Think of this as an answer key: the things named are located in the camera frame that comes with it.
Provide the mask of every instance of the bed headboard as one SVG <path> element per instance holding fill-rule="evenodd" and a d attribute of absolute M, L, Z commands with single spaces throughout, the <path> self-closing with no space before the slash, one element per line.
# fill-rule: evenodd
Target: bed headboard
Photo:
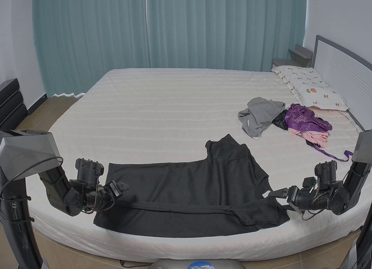
<path fill-rule="evenodd" d="M 349 113 L 364 130 L 372 129 L 372 64 L 317 35 L 313 67 L 349 105 Z"/>

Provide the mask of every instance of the pile of clothes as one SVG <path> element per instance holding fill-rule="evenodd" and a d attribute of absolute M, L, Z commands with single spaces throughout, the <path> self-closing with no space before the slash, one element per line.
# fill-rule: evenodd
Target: pile of clothes
<path fill-rule="evenodd" d="M 328 131 L 332 130 L 332 125 L 320 117 L 315 117 L 314 111 L 300 104 L 291 104 L 286 110 L 285 103 L 256 97 L 249 101 L 248 108 L 238 113 L 238 118 L 243 124 L 243 130 L 251 138 L 258 140 L 261 133 L 266 130 L 271 123 L 289 133 L 298 135 L 306 140 L 306 143 L 314 147 L 317 151 L 341 160 L 333 155 L 329 155 L 321 148 L 325 148 L 328 141 Z"/>

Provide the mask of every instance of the curtain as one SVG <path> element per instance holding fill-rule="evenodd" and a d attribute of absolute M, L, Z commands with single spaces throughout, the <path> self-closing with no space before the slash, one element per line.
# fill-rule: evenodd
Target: curtain
<path fill-rule="evenodd" d="M 86 92 L 107 71 L 149 67 L 145 0 L 33 0 L 47 95 Z"/>
<path fill-rule="evenodd" d="M 306 0 L 147 0 L 150 65 L 270 71 L 305 17 Z"/>

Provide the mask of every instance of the floor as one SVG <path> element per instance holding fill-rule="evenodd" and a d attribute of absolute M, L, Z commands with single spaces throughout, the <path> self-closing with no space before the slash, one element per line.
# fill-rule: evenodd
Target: floor
<path fill-rule="evenodd" d="M 48 131 L 53 123 L 72 106 L 77 99 L 72 96 L 53 96 L 46 100 L 17 129 L 37 129 Z M 94 256 L 74 248 L 59 244 L 41 232 L 35 230 L 36 242 L 41 254 L 47 259 L 50 269 L 114 269 L 136 268 L 147 269 L 150 264 L 115 260 Z M 338 268 L 351 244 L 360 231 L 351 232 L 348 236 L 334 242 L 321 245 L 301 253 L 272 260 L 242 262 L 246 269 L 336 269 Z M 17 263 L 10 249 L 4 230 L 0 225 L 0 269 L 16 269 Z"/>

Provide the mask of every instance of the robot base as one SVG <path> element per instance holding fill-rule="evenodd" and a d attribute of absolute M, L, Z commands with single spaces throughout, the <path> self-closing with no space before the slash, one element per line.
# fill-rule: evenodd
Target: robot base
<path fill-rule="evenodd" d="M 149 269 L 244 269 L 237 260 L 171 260 L 161 259 L 153 263 Z"/>

